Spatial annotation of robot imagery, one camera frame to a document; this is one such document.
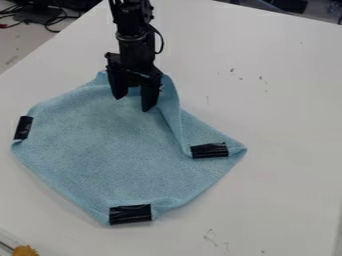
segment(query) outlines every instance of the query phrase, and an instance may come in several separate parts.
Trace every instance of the floor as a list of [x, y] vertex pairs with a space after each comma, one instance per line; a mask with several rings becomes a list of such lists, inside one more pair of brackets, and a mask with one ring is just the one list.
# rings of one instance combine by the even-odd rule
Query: floor
[[[0, 0], [0, 10], [13, 5], [6, 0]], [[11, 17], [1, 19], [2, 24], [14, 23]], [[63, 29], [72, 20], [63, 21], [54, 29]], [[0, 30], [0, 74], [15, 65], [40, 45], [53, 38], [56, 34], [47, 31], [44, 26], [35, 24], [21, 24], [19, 26]]]

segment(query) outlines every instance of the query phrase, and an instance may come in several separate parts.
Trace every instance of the dark spot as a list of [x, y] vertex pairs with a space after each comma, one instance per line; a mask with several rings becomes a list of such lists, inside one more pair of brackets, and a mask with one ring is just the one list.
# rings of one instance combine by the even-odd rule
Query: dark spot
[[19, 58], [18, 56], [13, 56], [12, 58], [10, 58], [9, 60], [7, 60], [5, 62], [5, 65], [10, 65], [11, 63], [13, 63], [18, 58]]

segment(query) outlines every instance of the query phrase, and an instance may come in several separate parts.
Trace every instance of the black tape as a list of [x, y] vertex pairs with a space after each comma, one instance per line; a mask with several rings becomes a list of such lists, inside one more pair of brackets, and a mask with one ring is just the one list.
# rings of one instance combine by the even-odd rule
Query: black tape
[[33, 117], [22, 116], [20, 117], [17, 130], [14, 135], [15, 140], [24, 140], [30, 133]]
[[229, 151], [225, 142], [210, 143], [190, 147], [192, 158], [228, 157]]
[[110, 208], [109, 210], [110, 225], [151, 220], [152, 213], [150, 204], [118, 206]]

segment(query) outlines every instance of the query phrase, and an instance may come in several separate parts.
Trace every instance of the blue cloth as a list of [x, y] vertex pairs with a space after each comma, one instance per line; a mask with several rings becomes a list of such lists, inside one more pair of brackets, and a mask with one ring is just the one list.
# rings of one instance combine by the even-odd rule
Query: blue cloth
[[[164, 76], [158, 105], [141, 111], [138, 89], [115, 100], [107, 75], [34, 106], [15, 156], [51, 188], [108, 224], [109, 208], [151, 204], [152, 218], [221, 179], [245, 147], [180, 108]], [[230, 156], [191, 158], [190, 146], [226, 142]]]

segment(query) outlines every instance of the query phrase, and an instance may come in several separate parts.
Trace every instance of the cable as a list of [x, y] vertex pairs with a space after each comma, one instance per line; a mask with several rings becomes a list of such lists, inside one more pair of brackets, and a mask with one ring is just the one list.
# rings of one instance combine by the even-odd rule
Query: cable
[[1, 10], [0, 15], [13, 14], [13, 13], [20, 11], [22, 8], [23, 8], [23, 5], [15, 4], [15, 5], [12, 5], [8, 8], [6, 8], [6, 9]]
[[[50, 20], [48, 20], [44, 24], [45, 29], [48, 30], [49, 32], [59, 33], [60, 32], [59, 30], [51, 29], [50, 26], [55, 25], [55, 24], [57, 24], [59, 22], [62, 22], [65, 19], [78, 19], [78, 18], [80, 18], [82, 16], [81, 11], [79, 11], [79, 15], [78, 16], [68, 15], [68, 13], [61, 7], [61, 5], [56, 0], [54, 0], [54, 3], [61, 10], [62, 16], [51, 18]], [[15, 16], [15, 14], [17, 12], [19, 12], [20, 10], [22, 10], [24, 7], [25, 7], [25, 5], [15, 4], [15, 5], [12, 5], [10, 7], [7, 7], [5, 9], [3, 9], [3, 10], [0, 10], [0, 15], [4, 15], [4, 16], [0, 16], [0, 19]], [[29, 20], [24, 20], [24, 21], [20, 21], [20, 22], [11, 24], [11, 25], [0, 24], [0, 29], [12, 28], [12, 27], [18, 26], [18, 25], [20, 25], [22, 23], [29, 24], [30, 21]]]
[[[4, 18], [7, 18], [7, 17], [13, 17], [14, 14], [9, 14], [9, 15], [5, 15], [5, 16], [1, 16], [0, 19], [4, 19]], [[7, 29], [7, 28], [13, 28], [15, 26], [18, 26], [20, 25], [21, 23], [26, 23], [26, 24], [29, 24], [29, 20], [23, 20], [23, 21], [19, 21], [17, 23], [14, 23], [14, 24], [11, 24], [11, 25], [8, 25], [8, 24], [0, 24], [0, 29]]]
[[62, 9], [62, 12], [63, 12], [64, 16], [54, 17], [54, 18], [48, 20], [44, 24], [44, 27], [45, 27], [45, 29], [47, 31], [50, 31], [52, 33], [59, 33], [60, 30], [54, 30], [54, 29], [51, 29], [49, 27], [52, 26], [52, 25], [55, 25], [55, 24], [57, 24], [59, 22], [62, 22], [65, 19], [78, 19], [78, 18], [80, 18], [82, 16], [81, 12], [79, 12], [79, 16], [69, 16], [64, 9]]

